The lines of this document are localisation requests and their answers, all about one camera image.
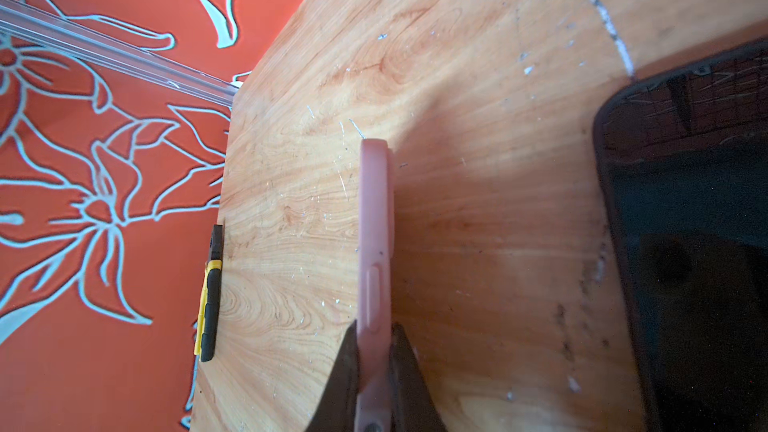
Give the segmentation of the pink phone case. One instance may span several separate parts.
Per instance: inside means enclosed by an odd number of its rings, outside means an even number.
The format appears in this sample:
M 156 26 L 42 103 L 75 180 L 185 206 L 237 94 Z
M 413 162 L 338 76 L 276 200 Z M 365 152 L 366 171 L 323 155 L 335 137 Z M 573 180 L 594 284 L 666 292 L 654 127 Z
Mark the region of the pink phone case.
M 361 142 L 356 431 L 392 429 L 388 379 L 392 340 L 391 258 L 394 254 L 392 152 L 382 139 Z

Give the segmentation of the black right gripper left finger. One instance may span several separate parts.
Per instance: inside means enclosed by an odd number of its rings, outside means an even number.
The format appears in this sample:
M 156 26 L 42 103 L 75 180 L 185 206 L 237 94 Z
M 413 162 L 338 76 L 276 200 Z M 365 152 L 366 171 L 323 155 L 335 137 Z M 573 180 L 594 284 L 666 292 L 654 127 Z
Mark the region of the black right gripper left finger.
M 359 390 L 357 322 L 345 331 L 332 370 L 306 432 L 350 432 L 355 430 Z

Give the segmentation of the black phone case with holes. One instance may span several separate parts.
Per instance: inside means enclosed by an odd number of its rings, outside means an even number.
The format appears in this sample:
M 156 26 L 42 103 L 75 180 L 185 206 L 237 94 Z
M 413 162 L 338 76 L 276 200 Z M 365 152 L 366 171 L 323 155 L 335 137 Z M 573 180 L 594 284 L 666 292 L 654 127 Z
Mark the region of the black phone case with holes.
M 767 43 L 623 88 L 593 123 L 651 431 L 767 427 Z

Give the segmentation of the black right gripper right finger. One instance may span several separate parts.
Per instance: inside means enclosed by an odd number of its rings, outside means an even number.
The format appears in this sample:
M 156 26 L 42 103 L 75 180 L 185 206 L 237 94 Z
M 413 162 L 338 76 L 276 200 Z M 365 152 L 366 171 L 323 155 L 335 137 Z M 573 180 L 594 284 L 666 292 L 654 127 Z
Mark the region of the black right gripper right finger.
M 440 431 L 447 428 L 430 395 L 404 327 L 395 323 L 388 365 L 394 431 Z

